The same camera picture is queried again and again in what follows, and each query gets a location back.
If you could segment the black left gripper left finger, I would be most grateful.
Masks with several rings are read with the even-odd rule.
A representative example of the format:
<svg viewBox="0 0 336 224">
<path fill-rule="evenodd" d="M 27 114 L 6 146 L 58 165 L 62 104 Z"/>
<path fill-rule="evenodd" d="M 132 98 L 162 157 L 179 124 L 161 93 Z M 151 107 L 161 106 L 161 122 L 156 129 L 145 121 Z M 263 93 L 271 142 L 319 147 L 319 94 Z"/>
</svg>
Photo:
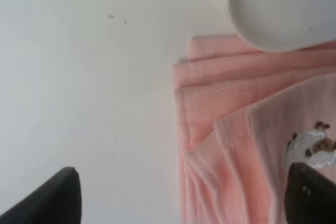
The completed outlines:
<svg viewBox="0 0 336 224">
<path fill-rule="evenodd" d="M 64 167 L 34 192 L 1 214 L 1 223 L 81 223 L 79 173 Z"/>
</svg>

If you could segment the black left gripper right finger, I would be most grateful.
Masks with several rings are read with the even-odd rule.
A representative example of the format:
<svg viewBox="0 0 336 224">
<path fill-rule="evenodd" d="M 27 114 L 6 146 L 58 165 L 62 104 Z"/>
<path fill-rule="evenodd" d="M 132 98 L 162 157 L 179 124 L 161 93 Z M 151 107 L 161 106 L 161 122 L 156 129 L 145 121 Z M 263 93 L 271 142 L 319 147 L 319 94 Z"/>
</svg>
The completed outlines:
<svg viewBox="0 0 336 224">
<path fill-rule="evenodd" d="M 305 163 L 289 168 L 287 223 L 335 223 L 335 183 Z"/>
</svg>

